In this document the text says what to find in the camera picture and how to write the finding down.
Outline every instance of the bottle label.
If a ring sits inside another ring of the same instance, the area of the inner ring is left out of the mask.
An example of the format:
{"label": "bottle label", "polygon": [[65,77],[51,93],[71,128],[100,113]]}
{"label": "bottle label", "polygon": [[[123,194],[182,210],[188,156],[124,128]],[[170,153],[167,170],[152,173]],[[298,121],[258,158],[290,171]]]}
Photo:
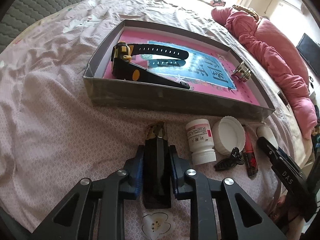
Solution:
{"label": "bottle label", "polygon": [[189,144],[197,142],[213,141],[210,126],[207,123],[201,123],[191,126],[187,130]]}

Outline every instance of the gray mattress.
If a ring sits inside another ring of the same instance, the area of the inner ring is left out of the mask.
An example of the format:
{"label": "gray mattress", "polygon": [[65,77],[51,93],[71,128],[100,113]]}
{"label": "gray mattress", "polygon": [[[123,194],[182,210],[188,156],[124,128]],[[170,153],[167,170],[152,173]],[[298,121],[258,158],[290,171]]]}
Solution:
{"label": "gray mattress", "polygon": [[0,22],[0,53],[23,30],[42,18],[82,0],[15,0]]}

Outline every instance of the black hair clip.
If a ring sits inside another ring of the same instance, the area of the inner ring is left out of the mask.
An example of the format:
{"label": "black hair clip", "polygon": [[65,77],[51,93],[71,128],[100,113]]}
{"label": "black hair clip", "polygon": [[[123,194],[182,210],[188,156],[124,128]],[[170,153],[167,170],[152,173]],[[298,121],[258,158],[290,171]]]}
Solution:
{"label": "black hair clip", "polygon": [[216,171],[226,171],[231,168],[234,168],[236,165],[243,165],[244,160],[242,159],[242,155],[237,147],[232,149],[229,158],[223,159],[219,161],[215,166]]}

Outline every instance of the white flower pattern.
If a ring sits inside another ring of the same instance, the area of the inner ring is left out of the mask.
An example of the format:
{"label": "white flower pattern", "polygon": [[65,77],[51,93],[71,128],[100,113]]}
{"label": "white flower pattern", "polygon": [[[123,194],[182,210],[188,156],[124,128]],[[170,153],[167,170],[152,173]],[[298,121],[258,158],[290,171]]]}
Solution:
{"label": "white flower pattern", "polygon": [[76,27],[92,27],[98,24],[102,19],[97,18],[93,14],[82,18],[81,20],[72,20],[69,27],[63,28],[62,32],[67,33],[75,29]]}
{"label": "white flower pattern", "polygon": [[89,0],[88,4],[91,5],[92,7],[97,6],[97,3],[95,1]]}
{"label": "white flower pattern", "polygon": [[160,239],[175,229],[172,214],[167,210],[147,213],[143,216],[142,222],[142,231],[150,240]]}

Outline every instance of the pink book cover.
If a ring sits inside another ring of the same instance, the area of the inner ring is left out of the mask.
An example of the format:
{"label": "pink book cover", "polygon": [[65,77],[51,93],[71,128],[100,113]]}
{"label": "pink book cover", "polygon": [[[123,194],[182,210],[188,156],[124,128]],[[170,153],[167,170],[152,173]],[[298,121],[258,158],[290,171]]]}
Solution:
{"label": "pink book cover", "polygon": [[[186,60],[142,54],[132,56],[132,62],[165,78],[186,82],[194,91],[260,105],[248,85],[231,76],[235,66],[212,49],[169,36],[127,30],[124,30],[119,40],[186,50],[189,53]],[[108,64],[103,78],[115,79],[111,73],[111,63]]]}

